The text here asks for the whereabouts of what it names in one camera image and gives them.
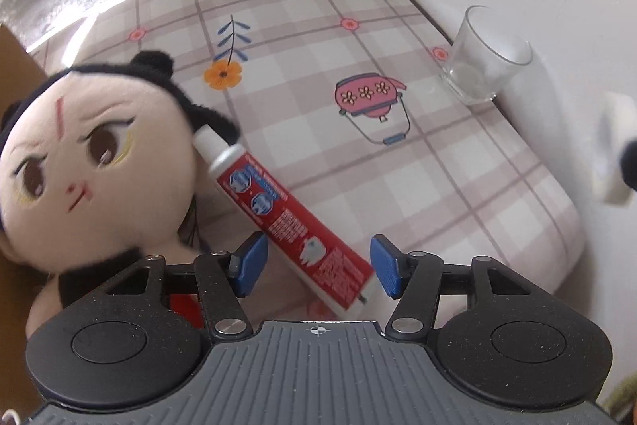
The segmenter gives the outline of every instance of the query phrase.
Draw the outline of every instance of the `doll eye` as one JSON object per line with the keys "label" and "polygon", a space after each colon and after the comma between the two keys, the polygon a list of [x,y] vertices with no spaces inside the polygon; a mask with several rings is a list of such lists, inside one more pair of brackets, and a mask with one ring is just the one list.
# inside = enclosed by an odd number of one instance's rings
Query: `doll eye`
{"label": "doll eye", "polygon": [[103,167],[121,159],[128,152],[128,130],[135,118],[108,121],[96,126],[81,139],[87,142],[88,156],[95,166]]}
{"label": "doll eye", "polygon": [[46,156],[29,156],[14,170],[14,177],[18,179],[22,188],[32,199],[39,199],[44,193],[44,170],[42,162]]}

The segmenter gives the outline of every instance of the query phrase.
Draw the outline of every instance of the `orange flower print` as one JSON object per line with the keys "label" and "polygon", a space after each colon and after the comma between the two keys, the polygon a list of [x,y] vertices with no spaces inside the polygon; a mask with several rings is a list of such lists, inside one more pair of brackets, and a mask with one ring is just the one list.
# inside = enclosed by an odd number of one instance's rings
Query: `orange flower print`
{"label": "orange flower print", "polygon": [[440,61],[445,61],[449,58],[449,53],[447,53],[446,49],[442,47],[434,47],[432,50],[434,57],[436,57]]}
{"label": "orange flower print", "polygon": [[128,35],[128,39],[131,42],[141,41],[141,39],[144,38],[145,34],[146,30],[144,28],[133,29],[133,31],[131,31],[131,34]]}
{"label": "orange flower print", "polygon": [[383,81],[380,83],[375,83],[374,85],[376,86],[376,92],[382,92],[383,94],[387,94],[389,92],[389,85],[387,85]]}
{"label": "orange flower print", "polygon": [[238,62],[219,60],[212,64],[203,74],[203,79],[217,91],[236,87],[241,81],[243,68]]}
{"label": "orange flower print", "polygon": [[343,19],[341,20],[341,27],[349,29],[349,31],[356,31],[361,25],[355,19]]}
{"label": "orange flower print", "polygon": [[372,90],[370,90],[369,87],[367,87],[365,85],[365,87],[360,87],[359,88],[359,94],[361,95],[361,98],[367,98],[367,99],[371,99],[372,96],[374,96],[374,92],[372,92]]}
{"label": "orange flower print", "polygon": [[354,102],[356,101],[356,96],[352,94],[352,91],[342,92],[341,98],[343,99],[343,102],[349,103],[350,105],[354,105]]}

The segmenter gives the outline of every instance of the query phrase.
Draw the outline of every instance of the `cardboard box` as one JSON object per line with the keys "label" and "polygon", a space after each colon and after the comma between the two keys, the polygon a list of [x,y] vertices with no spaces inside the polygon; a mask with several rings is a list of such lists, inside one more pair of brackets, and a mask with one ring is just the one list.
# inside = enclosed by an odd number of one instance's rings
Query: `cardboard box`
{"label": "cardboard box", "polygon": [[[0,25],[0,64],[0,114],[4,114],[11,103],[31,93],[47,75],[4,25]],[[10,247],[0,233],[0,250],[11,254]],[[44,281],[39,272],[0,255],[0,417],[13,408],[24,419],[41,404],[27,374],[24,350],[31,303]]]}

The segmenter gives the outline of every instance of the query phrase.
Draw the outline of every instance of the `blue gripper pad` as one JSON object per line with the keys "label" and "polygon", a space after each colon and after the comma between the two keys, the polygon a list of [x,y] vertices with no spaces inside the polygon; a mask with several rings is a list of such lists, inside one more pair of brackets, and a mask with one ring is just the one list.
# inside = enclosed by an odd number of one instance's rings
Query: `blue gripper pad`
{"label": "blue gripper pad", "polygon": [[240,261],[238,276],[230,279],[235,296],[244,298],[251,293],[259,276],[263,272],[263,267],[268,261],[268,238],[262,232],[254,233],[247,239],[231,258],[231,269],[233,260]]}
{"label": "blue gripper pad", "polygon": [[398,258],[377,237],[371,239],[369,257],[378,281],[383,285],[387,295],[394,299],[400,298],[404,292],[406,280],[400,275]]}

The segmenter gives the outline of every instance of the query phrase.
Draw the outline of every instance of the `glass cup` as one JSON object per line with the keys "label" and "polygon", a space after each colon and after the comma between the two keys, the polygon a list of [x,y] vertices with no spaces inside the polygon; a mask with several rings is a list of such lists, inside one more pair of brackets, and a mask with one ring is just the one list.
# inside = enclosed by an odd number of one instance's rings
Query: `glass cup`
{"label": "glass cup", "polygon": [[470,6],[441,78],[466,105],[495,98],[533,60],[531,44],[486,6]]}

